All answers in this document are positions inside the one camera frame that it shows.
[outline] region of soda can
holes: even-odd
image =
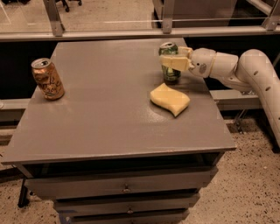
[[[55,65],[47,58],[31,63],[34,80],[47,100],[57,100],[65,93]]]
[[[166,42],[159,47],[158,54],[178,54],[178,47],[173,42]],[[176,82],[181,76],[181,72],[167,66],[162,66],[164,80],[167,82]]]

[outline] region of sponge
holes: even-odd
[[[150,92],[150,99],[159,107],[170,110],[175,117],[190,103],[190,98],[186,94],[167,87],[165,83]]]

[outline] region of drawer knob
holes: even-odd
[[[130,208],[128,211],[127,211],[127,214],[133,214],[133,210]]]
[[[125,185],[124,189],[122,190],[123,193],[130,193],[131,190],[129,189],[128,185]]]

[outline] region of can lid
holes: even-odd
[[[35,59],[31,63],[32,68],[44,68],[51,64],[51,61],[48,58],[42,58],[42,59]]]
[[[174,47],[174,46],[175,46],[175,43],[173,43],[173,42],[166,42],[166,43],[162,44],[160,46],[160,48],[161,49],[166,49],[166,48],[170,48],[170,47]]]

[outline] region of white robotic arm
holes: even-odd
[[[163,66],[219,80],[239,91],[254,90],[259,96],[278,146],[280,146],[280,80],[267,55],[248,50],[239,59],[232,54],[179,47],[176,55],[161,55]]]

